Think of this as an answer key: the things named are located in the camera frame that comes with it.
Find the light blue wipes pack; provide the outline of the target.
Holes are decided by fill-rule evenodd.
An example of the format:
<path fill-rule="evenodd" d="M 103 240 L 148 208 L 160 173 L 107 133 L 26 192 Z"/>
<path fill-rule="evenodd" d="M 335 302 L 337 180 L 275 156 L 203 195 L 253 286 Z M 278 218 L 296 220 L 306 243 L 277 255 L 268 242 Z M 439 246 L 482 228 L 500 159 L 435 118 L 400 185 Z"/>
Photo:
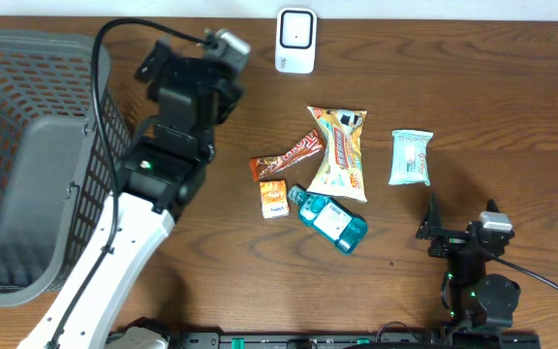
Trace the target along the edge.
<path fill-rule="evenodd" d="M 427 145 L 433 134 L 418 130 L 393 130 L 393 153 L 388 184 L 430 185 L 426 161 Z"/>

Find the teal mouthwash bottle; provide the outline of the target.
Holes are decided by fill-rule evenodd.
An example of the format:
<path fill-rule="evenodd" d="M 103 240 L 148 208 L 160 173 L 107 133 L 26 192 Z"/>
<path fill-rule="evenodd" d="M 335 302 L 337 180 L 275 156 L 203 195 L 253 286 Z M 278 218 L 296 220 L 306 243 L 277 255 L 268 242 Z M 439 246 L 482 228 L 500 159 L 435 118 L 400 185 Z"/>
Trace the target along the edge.
<path fill-rule="evenodd" d="M 298 206 L 298 218 L 328 239 L 337 250 L 350 255 L 368 232 L 367 223 L 329 196 L 306 192 L 294 185 L 288 199 Z"/>

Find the yellow snack bag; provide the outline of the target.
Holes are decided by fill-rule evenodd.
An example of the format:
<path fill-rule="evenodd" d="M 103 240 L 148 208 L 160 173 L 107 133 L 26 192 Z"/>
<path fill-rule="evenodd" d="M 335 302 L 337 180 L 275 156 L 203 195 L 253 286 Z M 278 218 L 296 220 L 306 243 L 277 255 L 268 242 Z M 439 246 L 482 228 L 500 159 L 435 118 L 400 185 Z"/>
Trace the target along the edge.
<path fill-rule="evenodd" d="M 325 155 L 307 191 L 366 203 L 360 136 L 367 111 L 308 110 L 325 139 Z"/>

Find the small orange box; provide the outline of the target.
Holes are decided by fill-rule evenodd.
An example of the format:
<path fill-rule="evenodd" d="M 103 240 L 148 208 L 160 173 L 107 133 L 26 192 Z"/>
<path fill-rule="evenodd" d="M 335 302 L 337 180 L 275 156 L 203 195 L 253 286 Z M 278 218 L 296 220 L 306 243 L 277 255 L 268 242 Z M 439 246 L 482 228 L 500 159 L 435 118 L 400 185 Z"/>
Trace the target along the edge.
<path fill-rule="evenodd" d="M 264 219 L 284 217 L 290 213 L 285 180 L 263 181 L 260 192 Z"/>

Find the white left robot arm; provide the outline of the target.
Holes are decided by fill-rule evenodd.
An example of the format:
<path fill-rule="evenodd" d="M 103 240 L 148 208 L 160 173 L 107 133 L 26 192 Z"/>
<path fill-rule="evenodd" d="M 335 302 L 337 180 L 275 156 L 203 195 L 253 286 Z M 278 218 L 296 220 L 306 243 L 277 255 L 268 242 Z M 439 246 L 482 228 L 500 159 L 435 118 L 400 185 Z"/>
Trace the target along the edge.
<path fill-rule="evenodd" d="M 237 105 L 250 52 L 232 33 L 211 33 L 201 58 L 159 43 L 137 79 L 159 104 L 152 136 L 138 134 L 115 167 L 115 189 L 65 285 L 22 348 L 167 348 L 169 332 L 144 320 L 109 331 L 140 272 L 191 203 L 214 159 L 214 128 Z"/>

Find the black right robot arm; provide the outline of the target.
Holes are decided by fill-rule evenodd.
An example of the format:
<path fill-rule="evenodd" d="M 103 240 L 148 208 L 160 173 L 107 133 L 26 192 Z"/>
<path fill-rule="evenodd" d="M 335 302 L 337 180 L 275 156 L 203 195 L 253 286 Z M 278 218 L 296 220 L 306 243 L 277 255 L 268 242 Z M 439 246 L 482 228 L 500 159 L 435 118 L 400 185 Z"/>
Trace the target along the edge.
<path fill-rule="evenodd" d="M 416 238 L 430 242 L 429 256 L 448 261 L 443 299 L 458 331 L 498 332 L 512 325 L 520 288 L 501 274 L 488 274 L 486 263 L 503 255 L 513 237 L 509 217 L 493 200 L 487 202 L 478 220 L 456 231 L 443 227 L 437 200 L 434 196 L 429 199 Z"/>

